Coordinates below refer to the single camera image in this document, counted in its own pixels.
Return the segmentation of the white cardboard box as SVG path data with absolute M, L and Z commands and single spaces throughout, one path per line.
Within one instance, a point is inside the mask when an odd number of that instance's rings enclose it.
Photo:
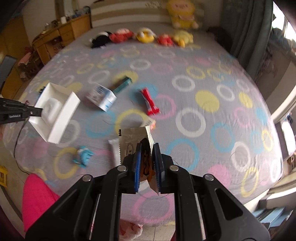
M 41 113 L 31 116 L 29 123 L 43 140 L 58 144 L 79 103 L 72 90 L 48 83 L 35 104 Z

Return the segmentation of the blue wrapper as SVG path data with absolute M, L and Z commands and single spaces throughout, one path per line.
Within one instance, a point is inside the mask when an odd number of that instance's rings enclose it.
M 72 162 L 82 168 L 86 168 L 89 164 L 90 158 L 94 156 L 94 152 L 86 146 L 80 146 L 76 151 Z

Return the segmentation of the white plastic pouch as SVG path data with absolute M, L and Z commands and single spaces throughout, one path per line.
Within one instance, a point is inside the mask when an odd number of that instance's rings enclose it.
M 120 165 L 119 139 L 115 138 L 115 139 L 109 140 L 108 143 L 113 153 L 114 166 L 119 166 Z

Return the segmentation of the silver snack wrapper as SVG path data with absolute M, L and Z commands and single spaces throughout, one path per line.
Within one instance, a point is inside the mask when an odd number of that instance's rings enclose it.
M 152 160 L 153 146 L 150 126 L 119 130 L 120 162 L 133 172 L 135 192 L 139 191 L 142 182 L 147 181 L 149 187 L 159 193 Z

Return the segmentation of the white blue carton box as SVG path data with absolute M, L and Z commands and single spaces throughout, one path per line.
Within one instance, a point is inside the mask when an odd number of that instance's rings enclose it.
M 86 98 L 99 107 L 102 111 L 107 112 L 114 104 L 117 97 L 108 88 L 97 84 L 87 95 Z

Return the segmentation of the red snack wrapper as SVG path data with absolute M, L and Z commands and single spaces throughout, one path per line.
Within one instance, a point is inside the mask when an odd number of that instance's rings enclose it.
M 147 105 L 147 115 L 151 116 L 151 115 L 157 115 L 160 113 L 160 109 L 155 105 L 149 90 L 145 87 L 143 89 L 140 90 L 140 93 L 142 95 L 142 97 L 145 100 L 145 103 Z

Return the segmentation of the dark green slim box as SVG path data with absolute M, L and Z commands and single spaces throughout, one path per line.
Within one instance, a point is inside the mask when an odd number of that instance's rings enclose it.
M 119 80 L 116 83 L 116 85 L 114 85 L 112 92 L 114 94 L 118 94 L 119 92 L 121 92 L 121 90 L 123 90 L 124 88 L 126 88 L 128 85 L 131 85 L 131 84 L 132 84 L 132 79 L 126 76 L 123 79 Z

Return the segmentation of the white red trash bag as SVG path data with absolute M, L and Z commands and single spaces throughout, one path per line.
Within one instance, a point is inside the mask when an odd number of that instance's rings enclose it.
M 119 240 L 134 240 L 142 235 L 143 225 L 130 221 L 120 220 Z

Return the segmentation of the pink trouser leg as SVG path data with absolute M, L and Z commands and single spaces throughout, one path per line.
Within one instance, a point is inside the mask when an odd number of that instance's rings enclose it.
M 58 199 L 47 184 L 36 174 L 30 174 L 23 187 L 22 219 L 24 231 L 41 217 Z

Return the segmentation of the stacked shoe boxes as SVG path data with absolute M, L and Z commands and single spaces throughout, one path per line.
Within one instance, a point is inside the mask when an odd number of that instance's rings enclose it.
M 292 213 L 293 211 L 286 207 L 275 207 L 271 209 L 256 209 L 252 215 L 263 224 L 269 232 L 273 233 L 283 227 Z

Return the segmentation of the wooden dresser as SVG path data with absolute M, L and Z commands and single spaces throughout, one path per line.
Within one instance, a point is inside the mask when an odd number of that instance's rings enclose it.
M 32 46 L 46 65 L 61 49 L 91 29 L 90 15 L 84 14 L 37 36 Z

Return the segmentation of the circle patterned bed sheet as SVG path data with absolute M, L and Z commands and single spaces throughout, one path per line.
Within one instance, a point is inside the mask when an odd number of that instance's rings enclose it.
M 21 100 L 35 104 L 54 83 L 80 99 L 58 144 L 45 142 L 30 123 L 4 128 L 4 146 L 26 171 L 62 195 L 84 174 L 114 167 L 108 143 L 121 128 L 146 120 L 140 90 L 160 109 L 151 134 L 163 154 L 188 172 L 213 174 L 241 202 L 271 188 L 282 176 L 278 135 L 260 91 L 235 58 L 207 34 L 185 48 L 131 40 L 91 49 L 92 29 L 62 49 L 31 81 Z M 110 89 L 124 77 L 132 84 L 115 94 L 105 112 L 86 98 L 97 85 Z M 72 162 L 80 146 L 94 152 L 86 168 Z

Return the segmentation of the small red plush toy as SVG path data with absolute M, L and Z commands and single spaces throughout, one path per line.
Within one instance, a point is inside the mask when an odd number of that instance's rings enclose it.
M 160 45 L 165 47 L 172 47 L 174 45 L 173 40 L 168 34 L 161 34 L 157 37 L 157 41 Z

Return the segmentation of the yellow duck plush toy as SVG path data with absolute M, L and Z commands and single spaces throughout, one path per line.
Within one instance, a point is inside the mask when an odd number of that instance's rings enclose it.
M 181 48 L 185 48 L 188 44 L 194 42 L 193 35 L 184 30 L 175 30 L 172 39 Z

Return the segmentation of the large yellow plush doll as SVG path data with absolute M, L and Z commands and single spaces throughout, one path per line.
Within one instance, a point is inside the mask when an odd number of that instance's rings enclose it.
M 199 24 L 195 20 L 195 6 L 188 0 L 171 0 L 166 3 L 175 29 L 198 29 Z

